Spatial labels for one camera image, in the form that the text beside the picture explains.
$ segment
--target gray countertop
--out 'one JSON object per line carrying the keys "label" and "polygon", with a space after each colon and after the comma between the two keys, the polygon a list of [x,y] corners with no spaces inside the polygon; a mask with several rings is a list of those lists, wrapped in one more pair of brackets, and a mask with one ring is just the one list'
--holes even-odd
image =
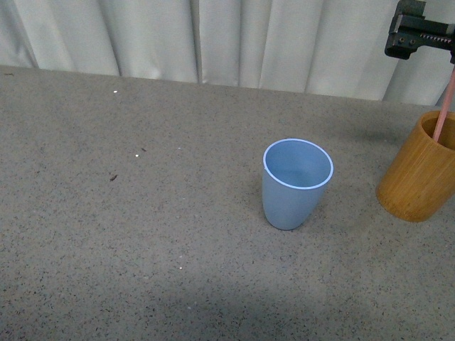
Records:
{"label": "gray countertop", "polygon": [[[430,109],[0,67],[0,339],[453,340],[454,198],[375,197]],[[286,137],[335,166],[291,232],[260,188]]]}

